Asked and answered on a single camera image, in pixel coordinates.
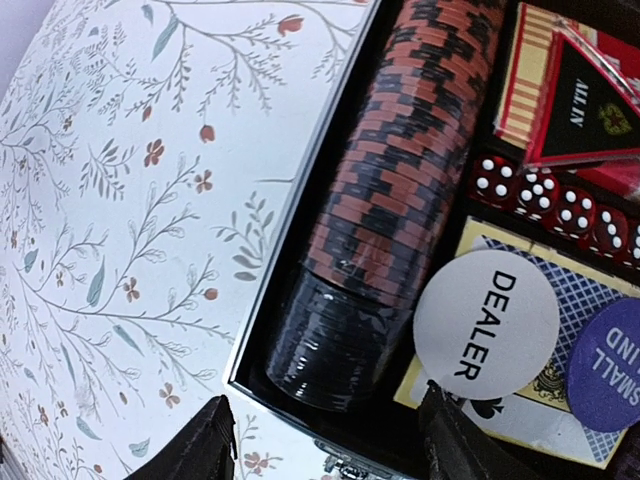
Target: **red die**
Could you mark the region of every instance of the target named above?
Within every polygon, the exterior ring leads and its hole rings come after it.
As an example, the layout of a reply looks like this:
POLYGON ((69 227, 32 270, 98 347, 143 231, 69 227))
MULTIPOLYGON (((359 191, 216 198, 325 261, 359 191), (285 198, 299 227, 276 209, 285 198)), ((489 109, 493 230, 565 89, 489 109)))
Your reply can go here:
POLYGON ((624 251, 628 239, 629 225, 624 213, 600 205, 596 209, 594 226, 590 234, 581 241, 580 246, 612 258, 624 251))
POLYGON ((582 189, 561 187, 553 215, 544 220, 544 226, 563 237, 585 237, 594 226, 596 204, 593 197, 582 189))
POLYGON ((516 168, 502 157, 482 156, 474 165, 469 194, 497 208, 505 208, 516 191, 516 168))
POLYGON ((538 222, 553 211, 560 186, 550 170, 527 173, 520 179, 514 212, 538 222))
POLYGON ((629 222, 627 248, 620 254, 620 260, 627 267, 640 270, 640 223, 629 222))

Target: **floral tablecloth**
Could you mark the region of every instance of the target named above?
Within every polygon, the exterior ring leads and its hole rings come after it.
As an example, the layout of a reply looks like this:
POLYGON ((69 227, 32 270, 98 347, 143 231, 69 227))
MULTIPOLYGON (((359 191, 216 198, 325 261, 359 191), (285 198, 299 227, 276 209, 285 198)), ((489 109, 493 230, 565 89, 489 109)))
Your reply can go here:
MULTIPOLYGON (((0 104, 0 434, 120 479, 212 396, 366 0, 57 0, 0 104)), ((231 398, 237 478, 319 479, 231 398)))

